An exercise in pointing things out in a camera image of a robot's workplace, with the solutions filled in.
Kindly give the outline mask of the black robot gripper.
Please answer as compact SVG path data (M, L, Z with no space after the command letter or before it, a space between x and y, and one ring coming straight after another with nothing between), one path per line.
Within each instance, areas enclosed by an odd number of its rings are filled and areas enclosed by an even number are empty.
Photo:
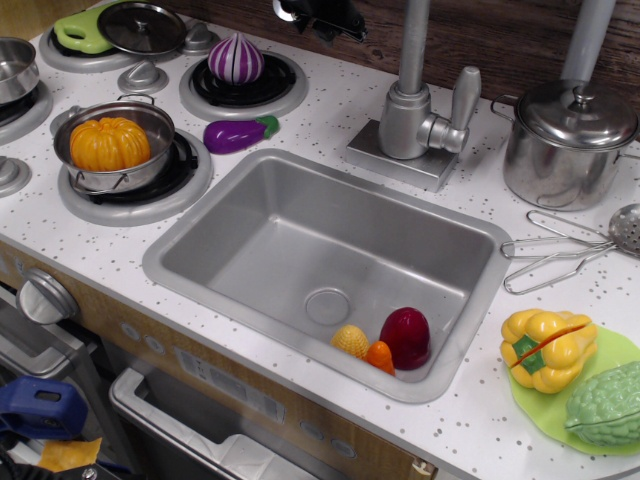
M324 42L344 34L362 43L368 34L364 17L349 0L273 0L272 8L300 34L311 28Z

